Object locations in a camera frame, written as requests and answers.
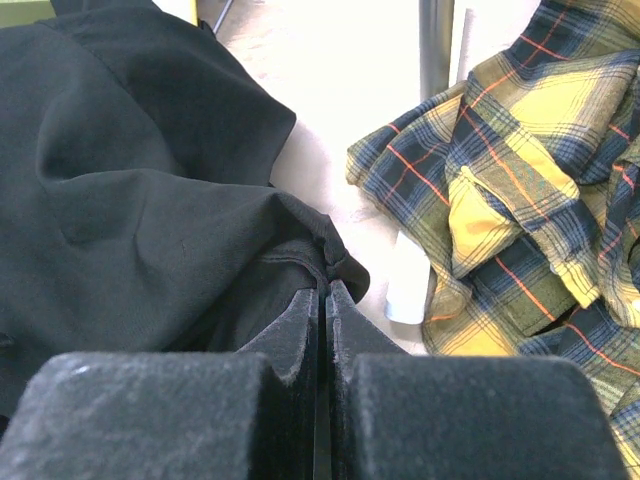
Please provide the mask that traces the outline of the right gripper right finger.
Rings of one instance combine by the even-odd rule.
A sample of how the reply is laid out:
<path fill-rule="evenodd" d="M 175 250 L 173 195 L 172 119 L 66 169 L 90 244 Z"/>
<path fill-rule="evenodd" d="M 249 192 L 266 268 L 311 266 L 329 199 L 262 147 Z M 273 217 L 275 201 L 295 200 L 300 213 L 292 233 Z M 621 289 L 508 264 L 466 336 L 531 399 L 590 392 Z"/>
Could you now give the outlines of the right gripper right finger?
<path fill-rule="evenodd" d="M 337 479 L 624 479 L 586 377 L 553 357 L 413 356 L 333 282 L 326 300 Z"/>

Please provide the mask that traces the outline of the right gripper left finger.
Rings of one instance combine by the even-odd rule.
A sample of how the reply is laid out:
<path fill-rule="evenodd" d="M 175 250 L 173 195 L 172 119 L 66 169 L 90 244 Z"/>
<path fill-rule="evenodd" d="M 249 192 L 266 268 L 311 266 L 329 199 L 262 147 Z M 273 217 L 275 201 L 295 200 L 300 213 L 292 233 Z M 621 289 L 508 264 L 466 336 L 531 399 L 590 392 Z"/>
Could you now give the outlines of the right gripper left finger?
<path fill-rule="evenodd" d="M 5 479 L 309 479 L 317 293 L 234 353 L 74 353 L 30 380 Z"/>

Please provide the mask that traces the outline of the black t-shirt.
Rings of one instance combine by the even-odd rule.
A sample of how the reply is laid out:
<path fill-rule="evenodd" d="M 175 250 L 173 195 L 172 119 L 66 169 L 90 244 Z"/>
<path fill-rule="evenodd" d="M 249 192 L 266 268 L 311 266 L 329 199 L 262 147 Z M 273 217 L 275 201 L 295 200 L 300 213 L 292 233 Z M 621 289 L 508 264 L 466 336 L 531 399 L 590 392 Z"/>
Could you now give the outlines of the black t-shirt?
<path fill-rule="evenodd" d="M 1 32 L 1 415 L 67 352 L 234 350 L 302 289 L 369 275 L 274 188 L 296 122 L 150 1 Z"/>

